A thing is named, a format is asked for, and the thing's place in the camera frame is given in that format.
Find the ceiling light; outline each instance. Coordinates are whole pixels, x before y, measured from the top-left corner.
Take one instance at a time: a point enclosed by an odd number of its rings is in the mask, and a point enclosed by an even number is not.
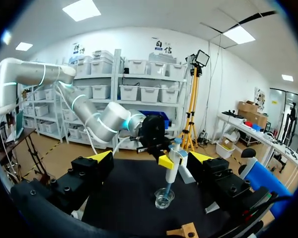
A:
[[[237,26],[223,33],[236,43],[243,44],[251,41],[255,41],[255,38],[251,36],[243,27]]]
[[[73,18],[74,21],[82,21],[101,15],[93,0],[80,0],[64,7],[62,10]]]
[[[20,44],[15,48],[17,51],[27,51],[33,45],[29,43],[20,42]]]
[[[294,78],[292,76],[282,74],[282,77],[283,77],[283,80],[291,81],[291,82],[294,81]]]
[[[3,34],[1,35],[1,41],[6,45],[9,45],[11,38],[11,33],[8,30],[4,30]]]

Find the tiled floor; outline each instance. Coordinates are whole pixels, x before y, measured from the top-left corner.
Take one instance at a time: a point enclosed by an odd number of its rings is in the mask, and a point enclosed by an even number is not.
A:
[[[36,133],[32,134],[33,143],[39,152],[40,157],[46,154],[54,145],[56,145],[59,141],[52,139],[50,137],[45,136],[39,136]],[[239,143],[238,147],[240,148],[246,148],[243,144]],[[257,158],[259,161],[261,161],[262,156],[265,153],[265,146],[262,144],[259,145],[253,145],[252,148],[254,148],[257,152]],[[216,150],[215,145],[209,145],[207,148],[201,148],[199,147],[197,149],[198,153],[209,155],[212,157],[216,157]],[[34,163],[27,152],[27,146],[25,142],[22,142],[16,149],[16,154],[18,158],[18,162],[21,165],[21,173],[22,175],[25,175],[31,168],[34,166]],[[57,147],[55,147],[52,151],[50,151],[47,155],[43,158],[43,164],[45,168],[47,169],[48,173],[55,178],[59,178],[63,174],[67,172],[67,169],[71,167],[71,161],[75,159],[78,156],[84,156],[88,157],[93,154],[93,151],[90,146],[87,145],[81,145],[81,144],[75,144],[70,143],[66,144],[64,142],[63,144],[59,144]],[[115,158],[117,159],[133,159],[133,160],[154,160],[154,158],[147,154],[147,153],[141,153],[137,154],[135,151],[130,150],[120,150],[120,152],[116,153]],[[240,157],[240,153],[238,151],[234,151],[232,157],[228,158],[229,161],[229,167],[233,169],[233,171],[237,174],[238,168],[239,168],[239,162],[242,164],[245,164],[245,159],[242,159]],[[274,160],[270,163],[271,166],[278,166],[281,167],[279,163],[276,163]],[[284,172],[280,174],[278,170],[274,171],[274,175],[280,179],[281,182],[286,182],[289,175],[293,171],[295,166],[292,163],[287,163]],[[28,176],[28,180],[32,180],[36,175],[32,171]],[[290,192],[294,192],[295,189],[298,186],[298,175],[289,187]],[[264,218],[263,222],[264,224],[269,223],[274,219],[273,215],[269,212],[267,213]]]

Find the desk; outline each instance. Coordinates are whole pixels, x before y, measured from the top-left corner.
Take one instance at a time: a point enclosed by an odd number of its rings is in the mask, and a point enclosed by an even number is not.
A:
[[[206,203],[207,197],[195,183],[185,184],[179,174],[171,186],[174,200],[167,209],[159,210],[154,205],[154,192],[166,186],[166,168],[156,161],[115,159],[114,164],[101,191],[89,196],[83,222],[143,236],[165,235],[166,231],[194,222],[199,237],[209,237],[229,218],[222,210],[206,215],[202,202]]]
[[[28,136],[30,136],[35,129],[25,128],[20,137],[18,138],[17,142],[14,141],[8,143],[8,146],[6,146],[6,151],[9,154],[15,147],[17,147],[23,140],[25,140]],[[4,151],[0,152],[0,164],[4,162],[4,159],[6,158],[6,154]]]
[[[41,178],[41,182],[46,183],[48,181],[49,177],[46,173],[46,170],[42,166],[41,160],[38,156],[38,152],[35,150],[34,144],[31,139],[31,134],[34,131],[35,131],[35,129],[24,128],[24,131],[22,132],[22,134],[20,135],[20,137],[18,138],[18,140],[16,142],[12,141],[12,142],[8,143],[8,146],[6,147],[6,151],[9,154],[15,147],[17,147],[22,141],[25,140],[27,147],[28,147],[28,151],[32,157],[32,160],[35,163],[36,168],[38,169],[38,171],[35,171],[35,172],[42,174],[43,176]],[[5,161],[6,159],[7,159],[7,157],[6,157],[5,152],[4,151],[0,152],[0,164],[1,165],[6,164],[6,161]]]
[[[288,181],[285,184],[285,186],[287,188],[290,186],[290,184],[294,181],[295,177],[298,174],[298,153],[295,152],[295,155],[297,157],[297,160],[296,160],[291,154],[287,154],[285,152],[287,150],[285,145],[279,145],[279,144],[272,143],[270,140],[268,140],[264,137],[264,133],[255,132],[250,127],[244,125],[242,123],[242,120],[224,115],[222,113],[218,114],[217,119],[215,121],[214,132],[213,132],[213,136],[212,136],[212,143],[215,143],[215,136],[216,136],[216,132],[219,128],[220,120],[223,121],[222,135],[224,134],[225,127],[227,125],[231,125],[237,129],[243,131],[244,133],[250,135],[251,137],[255,138],[256,140],[258,140],[259,142],[261,142],[262,144],[267,146],[266,153],[261,161],[261,164],[264,167],[266,167],[268,165],[268,163],[269,163],[270,159],[273,157],[275,151],[282,154],[287,160],[290,160],[292,163],[294,163],[296,168],[294,169],[294,171],[292,172],[291,176],[289,177]]]

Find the led panel light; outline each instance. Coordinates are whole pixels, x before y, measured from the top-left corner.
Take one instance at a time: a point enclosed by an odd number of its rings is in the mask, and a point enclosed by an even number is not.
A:
[[[64,7],[62,10],[73,18],[74,21],[82,21],[101,15],[93,0],[80,0]]]
[[[294,78],[292,76],[282,74],[282,77],[283,77],[283,80],[290,81],[290,82],[294,81]]]
[[[17,51],[27,51],[33,45],[29,43],[20,42],[20,44],[15,48]]]
[[[230,29],[223,33],[226,37],[229,37],[231,40],[236,43],[244,44],[247,42],[255,41],[255,38],[251,36],[243,27],[237,26],[233,29]]]

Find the yellow tripod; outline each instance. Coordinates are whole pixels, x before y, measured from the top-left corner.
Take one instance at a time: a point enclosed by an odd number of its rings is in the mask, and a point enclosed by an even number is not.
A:
[[[193,84],[192,84],[192,93],[191,93],[191,100],[190,100],[190,106],[188,108],[187,114],[187,121],[185,125],[185,129],[181,132],[179,137],[183,137],[181,148],[184,150],[188,150],[189,145],[191,146],[192,151],[194,152],[194,145],[191,139],[191,133],[193,130],[194,133],[194,139],[196,147],[198,148],[198,141],[197,141],[197,133],[195,130],[194,125],[194,113],[195,113],[195,107],[198,97],[198,87],[199,87],[199,77],[197,76],[197,67],[194,67],[194,74],[193,74]]]

